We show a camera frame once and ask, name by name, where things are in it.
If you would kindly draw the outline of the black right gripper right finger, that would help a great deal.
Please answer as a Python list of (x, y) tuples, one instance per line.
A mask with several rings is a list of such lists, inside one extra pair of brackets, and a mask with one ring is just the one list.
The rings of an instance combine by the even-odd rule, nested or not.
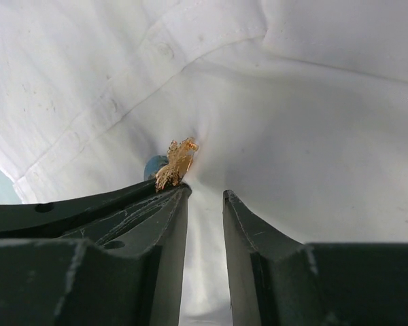
[(408, 325), (408, 243), (299, 243), (223, 194), (234, 325)]

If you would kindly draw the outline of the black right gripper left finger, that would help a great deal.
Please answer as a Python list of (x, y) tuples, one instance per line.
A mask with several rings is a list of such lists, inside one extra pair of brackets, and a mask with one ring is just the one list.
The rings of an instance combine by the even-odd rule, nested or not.
[(177, 325), (190, 188), (163, 238), (0, 238), (0, 325)]

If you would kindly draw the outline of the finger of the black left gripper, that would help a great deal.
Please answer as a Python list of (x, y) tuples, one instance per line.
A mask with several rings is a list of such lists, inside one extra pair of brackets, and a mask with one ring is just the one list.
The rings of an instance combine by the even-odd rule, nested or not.
[(0, 205), (0, 238), (163, 238), (175, 229), (177, 190), (144, 181), (50, 203)]

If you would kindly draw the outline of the gold maple leaf brooch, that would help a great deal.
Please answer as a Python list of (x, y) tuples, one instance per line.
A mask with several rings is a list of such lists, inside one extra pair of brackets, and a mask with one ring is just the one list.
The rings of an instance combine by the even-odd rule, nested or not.
[(179, 185), (192, 166), (194, 154), (198, 150), (199, 145), (194, 137), (188, 137), (180, 143), (172, 140), (167, 150), (167, 164), (155, 174), (156, 192)]

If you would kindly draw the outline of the white button-up shirt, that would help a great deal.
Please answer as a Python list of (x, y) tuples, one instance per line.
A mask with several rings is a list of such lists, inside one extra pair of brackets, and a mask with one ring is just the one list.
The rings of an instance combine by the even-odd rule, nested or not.
[(408, 242), (408, 1), (0, 1), (11, 202), (193, 137), (181, 325), (230, 325), (222, 194), (300, 242)]

